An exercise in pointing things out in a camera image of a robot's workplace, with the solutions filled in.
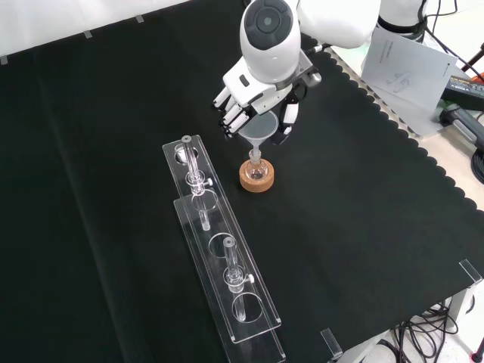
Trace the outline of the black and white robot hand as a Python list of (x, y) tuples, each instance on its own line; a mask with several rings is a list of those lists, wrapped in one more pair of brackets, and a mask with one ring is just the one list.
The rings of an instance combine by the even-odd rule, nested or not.
[(303, 99), (298, 91), (309, 87), (312, 62), (303, 53), (295, 73), (281, 84), (264, 83), (252, 76), (247, 62), (241, 58), (223, 77), (224, 88), (213, 100), (213, 107), (222, 113), (219, 121), (225, 135), (233, 138), (257, 116), (279, 112), (278, 127), (270, 137), (273, 144), (282, 144), (293, 131)]

